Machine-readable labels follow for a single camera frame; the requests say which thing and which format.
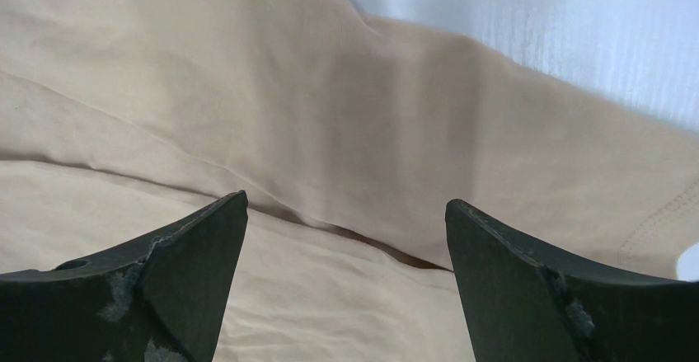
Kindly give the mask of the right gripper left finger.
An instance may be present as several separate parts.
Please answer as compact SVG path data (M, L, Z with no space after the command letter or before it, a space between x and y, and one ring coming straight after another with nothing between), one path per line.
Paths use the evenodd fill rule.
M247 207L238 191L53 270L3 274L2 360L212 360Z

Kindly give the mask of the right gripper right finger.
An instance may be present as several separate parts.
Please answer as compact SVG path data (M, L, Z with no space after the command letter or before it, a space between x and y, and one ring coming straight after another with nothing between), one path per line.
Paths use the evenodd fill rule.
M592 261L462 200L445 222L476 360L697 360L697 283Z

